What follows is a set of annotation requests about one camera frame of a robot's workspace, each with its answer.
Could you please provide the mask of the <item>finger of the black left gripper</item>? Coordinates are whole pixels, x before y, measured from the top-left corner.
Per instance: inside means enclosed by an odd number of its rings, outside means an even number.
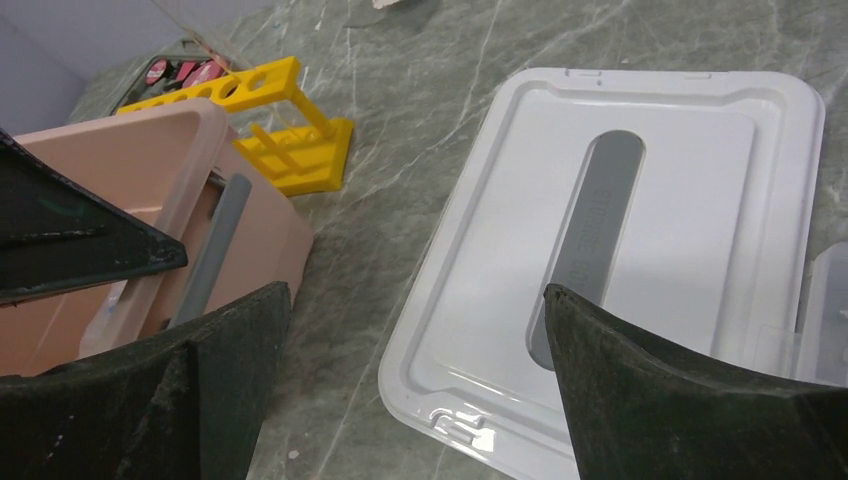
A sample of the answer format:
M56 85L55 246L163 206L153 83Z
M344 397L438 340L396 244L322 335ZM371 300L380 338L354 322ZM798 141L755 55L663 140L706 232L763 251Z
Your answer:
M186 266L182 242L117 208L1 135L1 302Z

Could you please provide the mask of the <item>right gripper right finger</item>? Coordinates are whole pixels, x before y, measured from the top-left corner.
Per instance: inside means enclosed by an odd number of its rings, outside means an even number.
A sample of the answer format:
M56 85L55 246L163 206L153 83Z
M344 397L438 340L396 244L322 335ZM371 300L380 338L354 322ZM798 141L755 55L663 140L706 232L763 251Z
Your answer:
M558 285L545 326L583 479L843 479L847 391L741 368Z

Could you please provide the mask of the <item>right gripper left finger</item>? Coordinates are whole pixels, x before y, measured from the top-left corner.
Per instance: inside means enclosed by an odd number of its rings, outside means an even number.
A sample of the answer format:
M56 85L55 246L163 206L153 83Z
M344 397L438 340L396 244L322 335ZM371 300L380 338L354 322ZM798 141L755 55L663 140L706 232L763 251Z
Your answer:
M33 377L1 380L5 479L243 479L281 364L290 291Z

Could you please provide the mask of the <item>pink plastic bin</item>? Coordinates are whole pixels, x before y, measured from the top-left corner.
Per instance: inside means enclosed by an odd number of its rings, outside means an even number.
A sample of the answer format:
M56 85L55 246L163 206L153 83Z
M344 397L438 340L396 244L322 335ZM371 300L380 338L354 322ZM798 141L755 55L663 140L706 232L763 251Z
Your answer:
M204 99L1 138L1 372L31 377L274 281L313 232Z

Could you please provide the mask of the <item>white bin lid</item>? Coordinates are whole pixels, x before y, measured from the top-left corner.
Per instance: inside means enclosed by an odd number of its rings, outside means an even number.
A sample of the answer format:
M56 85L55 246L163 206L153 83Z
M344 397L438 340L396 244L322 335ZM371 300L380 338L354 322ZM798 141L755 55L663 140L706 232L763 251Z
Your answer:
M550 283L790 375L825 115L814 88L776 72L512 76L382 358L384 405L514 478L576 478L544 331Z

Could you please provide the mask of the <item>yellow test tube rack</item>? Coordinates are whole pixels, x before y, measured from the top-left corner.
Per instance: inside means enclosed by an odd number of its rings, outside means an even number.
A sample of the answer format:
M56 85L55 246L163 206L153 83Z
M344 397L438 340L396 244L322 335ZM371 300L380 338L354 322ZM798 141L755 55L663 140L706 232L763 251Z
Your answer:
M119 107L125 114L189 99L207 99L253 122L233 141L238 152L284 195L342 188L354 122L331 118L301 88L301 62L285 57L252 69Z

